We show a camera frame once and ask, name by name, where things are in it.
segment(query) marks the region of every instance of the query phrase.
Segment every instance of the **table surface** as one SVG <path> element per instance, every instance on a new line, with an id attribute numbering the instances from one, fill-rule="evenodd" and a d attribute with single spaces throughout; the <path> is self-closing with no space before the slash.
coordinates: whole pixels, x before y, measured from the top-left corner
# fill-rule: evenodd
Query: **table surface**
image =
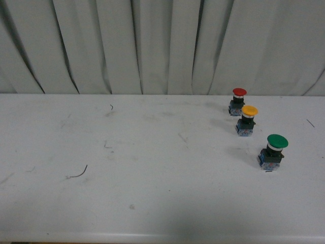
<path id="1" fill-rule="evenodd" d="M 231 99 L 0 95 L 0 241 L 325 243 L 325 97 Z"/>

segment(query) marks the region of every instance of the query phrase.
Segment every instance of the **blue terminal block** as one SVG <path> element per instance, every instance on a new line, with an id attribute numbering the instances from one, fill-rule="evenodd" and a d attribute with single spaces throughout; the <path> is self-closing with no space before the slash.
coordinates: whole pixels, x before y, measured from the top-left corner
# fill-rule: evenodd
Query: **blue terminal block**
<path id="1" fill-rule="evenodd" d="M 253 106 L 244 106 L 242 108 L 242 118 L 238 120 L 236 125 L 239 136 L 251 136 L 253 134 L 253 128 L 256 125 L 254 117 L 257 113 L 257 108 Z"/>
<path id="2" fill-rule="evenodd" d="M 240 116 L 242 115 L 242 107 L 245 105 L 244 95 L 247 94 L 247 91 L 242 88 L 235 88 L 233 93 L 233 99 L 230 101 L 228 111 L 231 116 Z"/>
<path id="3" fill-rule="evenodd" d="M 282 150 L 289 145 L 283 136 L 272 134 L 268 136 L 268 145 L 258 155 L 259 165 L 262 170 L 273 171 L 280 167 L 284 155 Z"/>

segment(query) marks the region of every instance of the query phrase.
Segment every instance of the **red push button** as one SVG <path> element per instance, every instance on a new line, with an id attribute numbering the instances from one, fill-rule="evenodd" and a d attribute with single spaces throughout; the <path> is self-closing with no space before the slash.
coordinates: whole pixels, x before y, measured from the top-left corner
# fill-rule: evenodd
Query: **red push button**
<path id="1" fill-rule="evenodd" d="M 242 97 L 247 94 L 247 91 L 243 88 L 235 88 L 235 89 L 233 89 L 233 93 L 236 96 Z"/>

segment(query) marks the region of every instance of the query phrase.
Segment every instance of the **wire scrap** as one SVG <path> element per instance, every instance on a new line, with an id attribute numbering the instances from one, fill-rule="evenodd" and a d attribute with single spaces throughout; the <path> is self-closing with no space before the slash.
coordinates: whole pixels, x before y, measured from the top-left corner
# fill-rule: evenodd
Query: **wire scrap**
<path id="1" fill-rule="evenodd" d="M 76 176 L 67 176 L 67 179 L 70 179 L 70 178 L 76 178 L 76 177 L 80 177 L 80 176 L 82 176 L 82 175 L 86 172 L 87 167 L 88 167 L 88 164 L 86 165 L 86 168 L 84 169 L 84 171 L 83 171 L 81 174 L 76 175 Z"/>

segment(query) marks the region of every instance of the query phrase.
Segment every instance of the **yellow push button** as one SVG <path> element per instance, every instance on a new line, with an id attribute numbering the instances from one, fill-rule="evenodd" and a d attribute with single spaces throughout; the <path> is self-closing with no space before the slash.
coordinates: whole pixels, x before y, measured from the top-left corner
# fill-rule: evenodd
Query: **yellow push button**
<path id="1" fill-rule="evenodd" d="M 248 116 L 255 116 L 258 114 L 257 108 L 253 106 L 246 105 L 242 108 L 242 112 Z"/>

